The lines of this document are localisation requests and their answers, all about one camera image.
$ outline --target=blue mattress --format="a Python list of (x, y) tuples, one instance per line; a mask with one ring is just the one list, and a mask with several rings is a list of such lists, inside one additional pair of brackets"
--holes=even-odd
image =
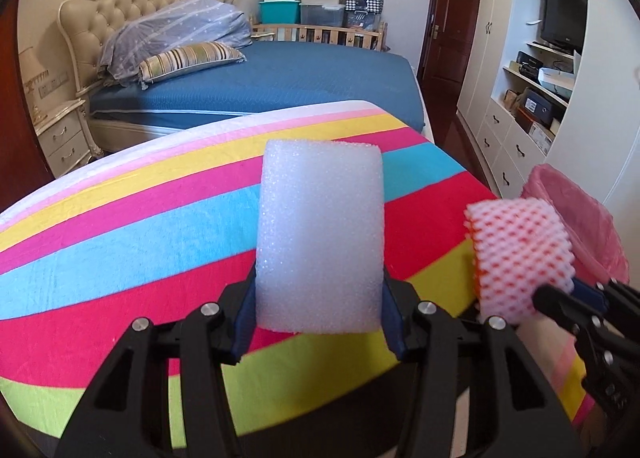
[(422, 101), (403, 57), (362, 48), (259, 41), (243, 48), (246, 62), (194, 72), (149, 86), (101, 89), (95, 118), (187, 129), (225, 118), (363, 100), (422, 131)]

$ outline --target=nightstand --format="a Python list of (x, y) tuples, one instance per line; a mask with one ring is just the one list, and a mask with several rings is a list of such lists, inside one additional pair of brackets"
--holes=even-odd
[(86, 123), (86, 101), (82, 99), (63, 102), (34, 128), (56, 178), (104, 154), (92, 139)]

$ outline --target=teal storage bin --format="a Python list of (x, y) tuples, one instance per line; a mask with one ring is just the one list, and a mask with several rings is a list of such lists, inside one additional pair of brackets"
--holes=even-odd
[(262, 24), (296, 24), (300, 22), (298, 1), (261, 1), (260, 20)]

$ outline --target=drawer handle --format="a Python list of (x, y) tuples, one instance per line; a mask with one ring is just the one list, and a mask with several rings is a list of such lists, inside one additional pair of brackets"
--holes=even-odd
[(64, 162), (67, 158), (71, 158), (76, 152), (76, 148), (71, 148), (71, 152), (67, 156), (62, 157), (62, 162)]
[(65, 133), (66, 133), (66, 126), (62, 128), (62, 131), (60, 131), (58, 134), (53, 135), (53, 140), (56, 140), (59, 136), (62, 136)]

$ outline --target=brown door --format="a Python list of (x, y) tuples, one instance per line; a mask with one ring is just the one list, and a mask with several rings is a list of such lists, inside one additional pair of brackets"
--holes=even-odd
[(456, 115), (456, 103), (476, 31), (480, 0), (433, 0), (420, 66), (420, 86), (429, 120), (441, 144)]
[(0, 14), (0, 212), (53, 180), (24, 101), (17, 17), (9, 0)]

